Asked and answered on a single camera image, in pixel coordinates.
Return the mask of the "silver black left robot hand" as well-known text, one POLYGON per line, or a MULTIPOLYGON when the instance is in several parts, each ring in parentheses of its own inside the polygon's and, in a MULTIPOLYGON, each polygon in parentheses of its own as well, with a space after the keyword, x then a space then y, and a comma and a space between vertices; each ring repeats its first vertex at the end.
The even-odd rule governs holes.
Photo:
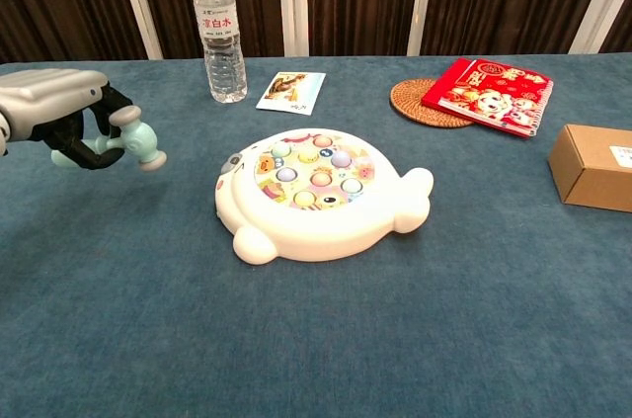
POLYGON ((88 170, 105 169, 124 154, 119 147, 97 153, 83 141, 83 111, 93 112, 102 135, 120 135, 109 117, 132 102, 95 70, 30 69, 1 77, 1 154, 15 141, 43 141, 88 170))

